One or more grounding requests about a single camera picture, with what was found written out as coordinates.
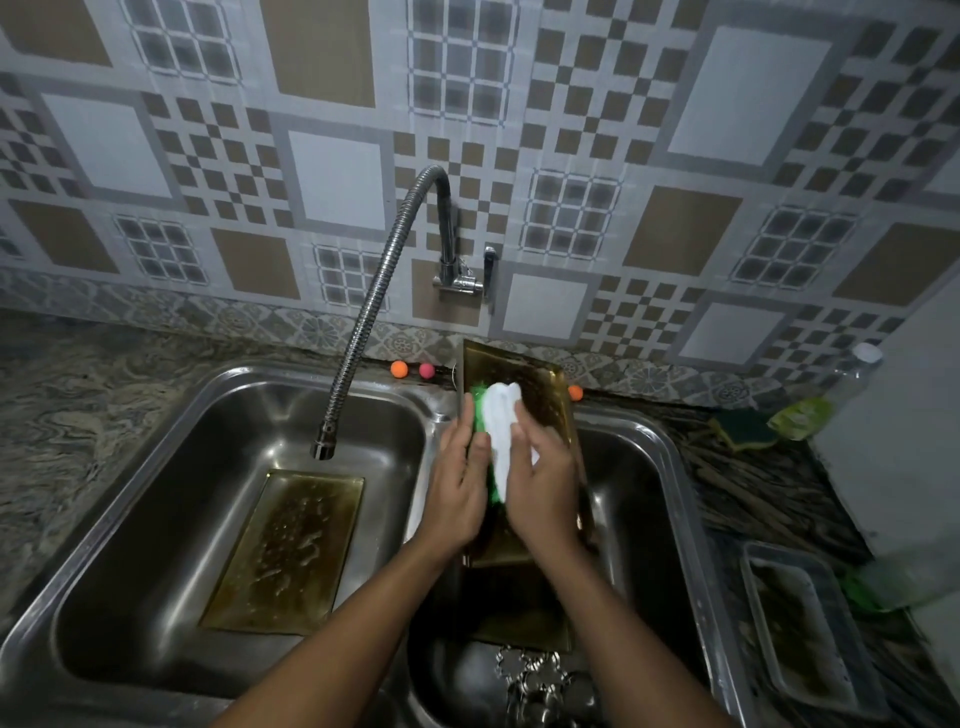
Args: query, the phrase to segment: checkered tile pattern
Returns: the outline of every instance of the checkered tile pattern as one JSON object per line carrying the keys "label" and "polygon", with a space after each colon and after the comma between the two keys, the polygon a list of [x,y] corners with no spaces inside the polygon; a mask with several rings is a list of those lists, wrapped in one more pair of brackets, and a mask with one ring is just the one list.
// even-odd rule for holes
{"label": "checkered tile pattern", "polygon": [[577,346],[659,361],[703,294],[703,288],[604,276]]}
{"label": "checkered tile pattern", "polygon": [[51,195],[84,195],[16,78],[6,73],[0,74],[0,184]]}
{"label": "checkered tile pattern", "polygon": [[610,0],[545,11],[521,146],[645,164],[693,42],[686,10],[675,24],[681,9]]}
{"label": "checkered tile pattern", "polygon": [[[313,253],[317,261],[317,276],[323,284],[324,300],[356,308],[363,305],[380,264],[380,256],[324,245],[313,246]],[[380,310],[390,310],[389,299],[389,296],[384,296]]]}
{"label": "checkered tile pattern", "polygon": [[144,275],[207,285],[204,268],[182,225],[131,215],[113,218]]}
{"label": "checkered tile pattern", "polygon": [[502,126],[516,0],[407,0],[410,111]]}
{"label": "checkered tile pattern", "polygon": [[960,132],[960,36],[868,25],[774,183],[896,202]]}
{"label": "checkered tile pattern", "polygon": [[122,0],[120,5],[150,70],[218,84],[240,81],[218,0]]}
{"label": "checkered tile pattern", "polygon": [[266,111],[143,96],[189,212],[294,227]]}
{"label": "checkered tile pattern", "polygon": [[730,280],[803,291],[847,240],[857,218],[791,205],[775,208]]}
{"label": "checkered tile pattern", "polygon": [[617,180],[540,170],[530,184],[520,247],[593,260],[619,191]]}
{"label": "checkered tile pattern", "polygon": [[[481,255],[487,243],[502,243],[507,216],[514,198],[517,150],[479,142],[453,142],[424,133],[394,133],[396,199],[406,197],[417,173],[439,163],[450,178],[450,191],[458,208],[460,254]],[[426,241],[428,250],[440,249],[437,196],[427,195],[407,238],[416,247]]]}
{"label": "checkered tile pattern", "polygon": [[846,308],[806,306],[750,371],[781,382],[813,381],[838,353],[861,342],[880,344],[903,319]]}
{"label": "checkered tile pattern", "polygon": [[0,256],[12,258],[14,260],[23,260],[23,254],[20,249],[14,245],[5,232],[0,230]]}

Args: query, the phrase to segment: green scrubber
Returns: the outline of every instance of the green scrubber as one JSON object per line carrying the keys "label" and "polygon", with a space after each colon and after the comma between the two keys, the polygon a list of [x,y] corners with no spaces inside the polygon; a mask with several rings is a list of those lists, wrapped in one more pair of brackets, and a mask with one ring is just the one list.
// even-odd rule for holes
{"label": "green scrubber", "polygon": [[[483,411],[480,407],[480,402],[483,401],[483,396],[487,393],[487,387],[483,385],[470,387],[470,393],[473,395],[473,431],[486,432],[487,429],[484,427]],[[500,494],[496,492],[496,481],[493,479],[493,463],[487,468],[487,493],[490,505],[496,505],[502,502],[500,500]]]}
{"label": "green scrubber", "polygon": [[771,448],[779,435],[767,424],[767,417],[755,409],[725,409],[708,422],[734,452],[744,449]]}

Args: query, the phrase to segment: plastic bottle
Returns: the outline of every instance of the plastic bottle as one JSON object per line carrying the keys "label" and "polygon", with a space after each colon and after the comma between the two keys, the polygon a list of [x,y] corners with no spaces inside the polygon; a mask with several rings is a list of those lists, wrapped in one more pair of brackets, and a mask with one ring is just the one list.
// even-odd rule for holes
{"label": "plastic bottle", "polygon": [[960,589],[960,528],[929,544],[882,556],[843,582],[847,598],[871,612],[925,604]]}
{"label": "plastic bottle", "polygon": [[867,388],[883,363],[883,352],[873,344],[857,344],[834,357],[822,377],[829,389],[783,408],[767,423],[788,440],[803,440],[819,432],[840,409]]}

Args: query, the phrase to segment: granite countertop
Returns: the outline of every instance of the granite countertop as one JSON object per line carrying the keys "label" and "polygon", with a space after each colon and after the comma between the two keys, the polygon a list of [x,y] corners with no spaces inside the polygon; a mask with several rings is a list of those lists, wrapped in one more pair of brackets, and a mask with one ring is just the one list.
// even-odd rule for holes
{"label": "granite countertop", "polygon": [[[42,570],[185,390],[238,358],[330,371],[327,356],[244,340],[219,341],[4,311],[0,321],[0,616]],[[382,369],[381,365],[369,366]],[[599,393],[640,410],[671,435],[700,498],[701,515],[739,628],[764,726],[868,726],[800,705],[772,687],[739,571],[743,540],[811,551],[837,569],[870,558],[806,445],[730,452],[707,428],[709,411]],[[960,725],[960,707],[909,619],[858,618],[895,725]],[[0,629],[9,618],[0,619]]]}

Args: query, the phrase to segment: plastic container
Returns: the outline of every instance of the plastic container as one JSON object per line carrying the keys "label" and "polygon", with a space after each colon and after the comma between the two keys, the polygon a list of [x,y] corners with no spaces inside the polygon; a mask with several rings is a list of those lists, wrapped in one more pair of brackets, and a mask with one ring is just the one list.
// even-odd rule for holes
{"label": "plastic container", "polygon": [[883,688],[830,567],[757,541],[744,545],[741,567],[774,686],[809,705],[886,718]]}
{"label": "plastic container", "polygon": [[926,604],[960,590],[960,529],[881,556],[844,579],[843,589],[871,612]]}
{"label": "plastic container", "polygon": [[827,364],[819,384],[828,388],[819,397],[807,397],[784,407],[767,423],[788,440],[803,440],[819,432],[840,409],[867,388],[883,363],[883,352],[873,344],[857,344]]}

